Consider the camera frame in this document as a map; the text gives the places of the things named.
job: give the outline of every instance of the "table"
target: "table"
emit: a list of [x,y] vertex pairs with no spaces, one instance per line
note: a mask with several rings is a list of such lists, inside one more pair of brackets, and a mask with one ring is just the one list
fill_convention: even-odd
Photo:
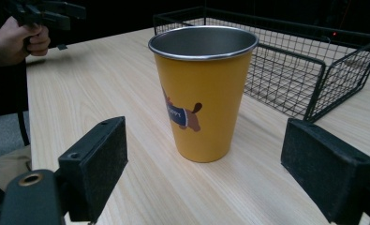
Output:
[[[97,224],[329,224],[280,163],[288,118],[250,97],[226,156],[196,163],[177,152],[147,46],[153,35],[149,28],[28,59],[34,169],[57,170],[94,125],[125,116],[129,162]],[[316,124],[370,156],[370,78]]]

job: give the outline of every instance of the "basket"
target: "basket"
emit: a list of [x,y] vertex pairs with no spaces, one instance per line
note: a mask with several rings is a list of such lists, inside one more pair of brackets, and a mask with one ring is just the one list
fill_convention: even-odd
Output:
[[156,14],[155,34],[191,25],[242,28],[259,37],[244,94],[316,122],[361,91],[370,74],[370,35],[283,22],[209,7]]

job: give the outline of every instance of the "khaki trousers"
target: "khaki trousers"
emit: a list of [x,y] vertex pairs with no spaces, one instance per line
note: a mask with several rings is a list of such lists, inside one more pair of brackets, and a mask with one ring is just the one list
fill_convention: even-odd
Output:
[[30,172],[31,149],[30,145],[12,151],[0,157],[0,189],[6,191],[7,185],[15,177]]

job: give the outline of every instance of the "brown dog graphic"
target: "brown dog graphic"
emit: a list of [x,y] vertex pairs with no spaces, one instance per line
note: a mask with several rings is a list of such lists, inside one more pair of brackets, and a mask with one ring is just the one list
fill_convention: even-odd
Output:
[[194,105],[194,109],[192,111],[185,109],[185,108],[178,108],[173,105],[170,101],[170,98],[167,97],[164,91],[164,97],[167,104],[168,115],[170,116],[170,120],[175,122],[179,125],[179,128],[186,129],[192,128],[194,131],[200,131],[201,127],[199,124],[199,118],[197,117],[196,113],[199,112],[202,108],[202,104],[197,102]]

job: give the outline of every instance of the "human hand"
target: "human hand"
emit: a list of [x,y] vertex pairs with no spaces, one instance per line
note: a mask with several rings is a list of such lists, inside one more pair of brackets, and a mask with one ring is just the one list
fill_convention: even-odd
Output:
[[0,67],[19,64],[29,54],[46,55],[50,43],[48,27],[19,26],[13,17],[9,17],[0,28]]

